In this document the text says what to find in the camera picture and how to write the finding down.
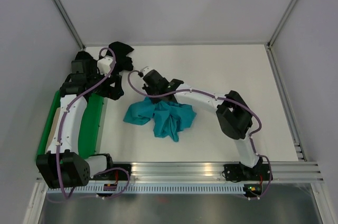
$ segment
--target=wall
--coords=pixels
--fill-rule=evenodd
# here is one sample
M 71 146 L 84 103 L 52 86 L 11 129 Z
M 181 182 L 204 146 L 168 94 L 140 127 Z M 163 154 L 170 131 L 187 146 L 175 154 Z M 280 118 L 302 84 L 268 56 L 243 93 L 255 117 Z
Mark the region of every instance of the wall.
M 273 51 L 300 127 L 338 211 L 338 0 L 299 0 Z
M 290 0 L 62 0 L 87 46 L 266 43 Z
M 51 0 L 0 5 L 0 216 L 21 223 L 49 107 L 78 47 Z

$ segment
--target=cable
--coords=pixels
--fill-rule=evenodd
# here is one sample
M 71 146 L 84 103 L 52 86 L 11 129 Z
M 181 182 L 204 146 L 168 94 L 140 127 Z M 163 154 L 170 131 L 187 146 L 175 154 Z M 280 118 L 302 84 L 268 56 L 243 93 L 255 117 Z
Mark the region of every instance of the cable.
M 129 186 L 129 183 L 130 183 L 130 175 L 128 173 L 128 171 L 126 171 L 125 169 L 122 169 L 121 167 L 113 167 L 112 169 L 108 169 L 108 170 L 104 170 L 102 172 L 99 172 L 95 175 L 101 175 L 101 174 L 105 174 L 107 172 L 110 172 L 110 171 L 114 171 L 114 170 L 121 170 L 123 171 L 126 175 L 127 175 L 127 184 L 124 186 L 124 188 L 116 193 L 116 194 L 113 194 L 111 196 L 107 196 L 107 197 L 104 197 L 103 199 L 112 199 L 112 198 L 116 198 L 118 196 L 120 196 L 122 193 L 124 193 L 126 191 L 126 189 L 128 188 Z M 74 191 L 75 187 L 73 187 L 69 193 L 69 197 L 73 194 L 73 191 Z M 97 198 L 97 196 L 95 195 L 86 195 L 86 196 L 82 196 L 82 197 L 79 197 L 79 198 L 76 198 L 76 199 L 87 199 L 87 198 Z M 66 202 L 66 200 L 62 200 L 62 201 L 56 201 L 56 200 L 52 200 L 48 197 L 48 194 L 46 195 L 46 199 L 51 202 L 51 203 L 64 203 Z
M 259 119 L 259 117 L 251 110 L 249 109 L 247 106 L 237 102 L 237 101 L 234 101 L 234 100 L 231 100 L 229 98 L 226 98 L 226 97 L 216 97 L 208 92 L 204 92 L 204 91 L 201 91 L 201 90 L 197 90 L 197 89 L 180 89 L 180 90 L 176 90 L 176 91 L 171 91 L 171 92 L 168 92 L 168 93 L 165 93 L 165 94 L 161 94 L 161 95 L 156 95 L 156 96 L 152 96 L 152 95 L 148 95 L 148 94 L 145 94 L 141 91 L 139 91 L 137 88 L 135 88 L 132 84 L 132 81 L 130 80 L 130 76 L 132 75 L 132 73 L 134 72 L 137 72 L 139 75 L 141 74 L 140 71 L 138 70 L 133 70 L 131 71 L 129 74 L 128 74 L 128 83 L 130 85 L 130 87 L 136 91 L 137 93 L 139 93 L 140 95 L 142 96 L 145 96 L 145 97 L 150 97 L 150 98 L 160 98 L 160 97 L 164 97 L 164 96 L 168 96 L 168 95 L 173 95 L 173 94 L 176 94 L 176 93 L 180 93 L 180 92 L 196 92 L 196 93 L 199 93 L 199 94 L 202 94 L 202 95 L 205 95 L 205 96 L 209 96 L 211 98 L 216 98 L 217 100 L 223 100 L 223 101 L 227 101 L 227 102 L 231 102 L 243 109 L 245 109 L 248 113 L 250 113 L 258 122 L 258 128 L 256 130 L 253 130 L 252 132 L 249 133 L 249 139 L 250 139 L 250 142 L 251 142 L 251 146 L 252 146 L 252 149 L 254 151 L 254 153 L 259 156 L 259 157 L 262 157 L 262 158 L 265 158 L 268 162 L 268 165 L 269 165 L 269 171 L 270 171 L 270 176 L 269 176 L 269 181 L 268 181 L 268 184 L 264 190 L 264 192 L 261 193 L 261 195 L 259 197 L 255 197 L 255 198 L 251 198 L 251 199 L 260 199 L 261 197 L 263 197 L 266 192 L 268 191 L 269 187 L 270 187 L 270 184 L 271 184 L 271 181 L 272 181 L 272 169 L 271 169 L 271 163 L 270 163 L 270 160 L 269 158 L 266 156 L 266 155 L 262 155 L 262 154 L 258 154 L 257 151 L 256 151 L 256 148 L 255 148 L 255 145 L 254 145 L 254 142 L 252 140 L 252 135 L 259 132 L 261 129 L 262 129 L 262 123 L 261 123 L 261 120 Z
M 62 117 L 61 117 L 61 120 L 60 120 L 60 125 L 59 125 L 59 130 L 58 130 L 58 143 L 57 143 L 57 173 L 58 173 L 58 179 L 59 179 L 59 185 L 60 185 L 60 189 L 61 189 L 61 192 L 64 196 L 65 199 L 69 199 L 75 189 L 75 187 L 73 187 L 73 189 L 70 191 L 70 193 L 67 195 L 65 190 L 64 190 L 64 186 L 63 186 L 63 181 L 62 181 L 62 176 L 61 176 L 61 166 L 60 166 L 60 146 L 61 146 L 61 135 L 62 135 L 62 129 L 63 129 L 63 124 L 64 124 L 64 121 L 65 121 L 65 118 L 70 110 L 70 108 L 72 107 L 72 105 L 78 100 L 80 99 L 82 96 L 88 94 L 89 92 L 93 91 L 95 88 L 97 88 L 99 85 L 101 85 L 106 79 L 109 78 L 109 76 L 111 75 L 112 71 L 114 70 L 114 67 L 116 65 L 116 56 L 115 56 L 115 53 L 114 51 L 112 51 L 111 48 L 109 47 L 103 47 L 101 50 L 100 50 L 100 53 L 99 53 L 99 56 L 101 56 L 102 54 L 102 51 L 104 50 L 108 50 L 111 52 L 112 54 L 112 57 L 113 57 L 113 64 L 110 66 L 111 69 L 110 71 L 107 73 L 107 75 L 101 79 L 98 83 L 96 83 L 94 86 L 92 86 L 91 88 L 87 89 L 86 91 L 84 91 L 83 93 L 79 94 L 78 96 L 76 96 L 74 98 L 73 101 L 71 101 L 68 105 L 67 105 L 67 108 L 66 108 L 66 111 L 63 113 Z

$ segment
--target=purple cable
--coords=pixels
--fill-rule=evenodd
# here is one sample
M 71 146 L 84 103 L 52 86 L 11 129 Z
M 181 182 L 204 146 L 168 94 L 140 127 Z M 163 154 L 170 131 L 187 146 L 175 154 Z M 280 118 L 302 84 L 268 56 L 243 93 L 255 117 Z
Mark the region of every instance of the purple cable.
M 128 83 L 130 85 L 130 87 L 136 91 L 138 94 L 142 95 L 142 96 L 145 96 L 145 97 L 150 97 L 150 98 L 160 98 L 160 97 L 164 97 L 164 96 L 168 96 L 168 95 L 173 95 L 173 94 L 176 94 L 176 93 L 181 93 L 181 92 L 195 92 L 195 93 L 199 93 L 199 94 L 202 94 L 202 95 L 205 95 L 205 96 L 209 96 L 211 98 L 215 98 L 216 96 L 208 93 L 208 92 L 204 92 L 202 90 L 197 90 L 197 89 L 180 89 L 180 90 L 176 90 L 176 91 L 171 91 L 171 92 L 168 92 L 168 93 L 165 93 L 165 94 L 161 94 L 161 95 L 156 95 L 156 96 L 152 96 L 152 95 L 148 95 L 148 94 L 145 94 L 141 91 L 139 91 L 137 88 L 135 88 L 132 84 L 132 81 L 130 80 L 130 76 L 132 75 L 132 73 L 134 72 L 137 72 L 140 74 L 140 71 L 138 70 L 133 70 L 131 71 L 129 74 L 128 74 Z M 261 120 L 259 119 L 259 117 L 251 110 L 249 109 L 247 106 L 237 102 L 237 101 L 234 101 L 234 100 L 231 100 L 229 98 L 226 98 L 226 97 L 216 97 L 218 100 L 223 100 L 223 101 L 228 101 L 228 102 L 231 102 L 243 109 L 245 109 L 248 113 L 250 113 L 258 122 L 258 128 L 252 132 L 249 133 L 249 139 L 250 139 L 250 142 L 251 142 L 251 146 L 252 146 L 252 149 L 254 151 L 255 154 L 257 154 L 257 151 L 256 151 L 256 148 L 255 148 L 255 145 L 254 145 L 254 142 L 252 140 L 252 135 L 259 132 L 261 129 L 262 129 L 262 122 Z M 268 191 L 269 187 L 270 187 L 270 184 L 271 184 L 271 180 L 272 180 L 272 170 L 271 170 L 271 163 L 270 163 L 270 160 L 267 156 L 265 155 L 261 155 L 261 154 L 257 154 L 259 157 L 262 157 L 262 158 L 265 158 L 268 162 L 268 165 L 269 165 L 269 170 L 270 170 L 270 177 L 269 177 L 269 181 L 268 181 L 268 185 L 267 187 L 265 188 L 264 192 L 259 196 L 259 197 L 256 197 L 256 198 L 253 198 L 253 199 L 259 199 L 261 198 L 262 196 L 264 196 L 266 194 L 266 192 Z
M 63 129 L 63 124 L 64 124 L 64 121 L 65 121 L 65 118 L 70 110 L 70 108 L 72 107 L 72 105 L 78 100 L 80 99 L 82 96 L 88 94 L 89 92 L 93 91 L 95 88 L 97 88 L 99 85 L 101 85 L 106 79 L 109 78 L 109 76 L 111 75 L 112 71 L 114 70 L 114 67 L 116 65 L 116 56 L 115 56 L 115 53 L 114 51 L 112 51 L 111 48 L 109 47 L 103 47 L 101 50 L 100 50 L 100 53 L 99 53 L 99 56 L 101 56 L 102 54 L 102 51 L 104 50 L 108 50 L 111 52 L 112 54 L 112 57 L 113 57 L 113 64 L 110 66 L 111 69 L 110 71 L 107 73 L 107 75 L 101 79 L 98 83 L 96 83 L 94 86 L 92 86 L 91 88 L 87 89 L 86 91 L 84 91 L 83 93 L 79 94 L 78 96 L 76 96 L 74 98 L 73 101 L 71 101 L 68 105 L 67 105 L 67 108 L 66 108 L 66 111 L 63 113 L 62 117 L 61 117 L 61 120 L 60 120 L 60 125 L 59 125 L 59 130 L 58 130 L 58 145 L 57 145 L 57 173 L 58 173 L 58 179 L 59 179 L 59 185 L 60 185 L 60 189 L 61 189 L 61 192 L 64 196 L 65 199 L 69 199 L 72 195 L 72 192 L 74 191 L 75 187 L 72 189 L 72 191 L 69 193 L 69 195 L 66 194 L 65 190 L 64 190 L 64 186 L 63 186 L 63 182 L 62 182 L 62 176 L 61 176 L 61 166 L 60 166 L 60 145 L 61 145 L 61 135 L 62 135 L 62 129 Z
M 129 186 L 129 183 L 130 183 L 130 176 L 129 176 L 129 173 L 128 173 L 125 169 L 122 169 L 121 167 L 113 167 L 113 168 L 111 168 L 111 169 L 108 169 L 108 170 L 104 170 L 104 171 L 102 171 L 102 172 L 99 172 L 99 173 L 97 173 L 97 174 L 95 174 L 95 175 L 105 174 L 105 173 L 107 173 L 107 172 L 114 171 L 114 170 L 121 170 L 121 171 L 123 171 L 123 172 L 126 173 L 126 175 L 127 175 L 127 184 L 126 184 L 126 186 L 124 186 L 124 188 L 123 188 L 120 192 L 118 192 L 118 193 L 116 193 L 116 194 L 113 194 L 113 195 L 111 195 L 111 196 L 105 197 L 105 198 L 107 198 L 107 199 L 112 199 L 112 198 L 116 198 L 116 197 L 120 196 L 122 193 L 124 193 L 124 192 L 126 191 L 126 189 L 127 189 L 128 186 Z M 75 189 L 75 187 L 73 187 L 73 188 L 71 189 L 71 191 L 70 191 L 70 193 L 69 193 L 69 197 L 73 194 L 74 189 Z M 51 203 L 64 203 L 64 202 L 65 202 L 65 200 L 62 200 L 62 201 L 52 200 L 52 199 L 48 198 L 48 194 L 46 195 L 46 198 L 47 198 L 47 200 L 48 200 L 49 202 L 51 202 Z M 79 197 L 79 198 L 76 198 L 76 199 L 88 199 L 88 198 L 96 198 L 96 196 L 93 196 L 93 195 L 87 195 L 87 196 L 82 196 L 82 197 Z

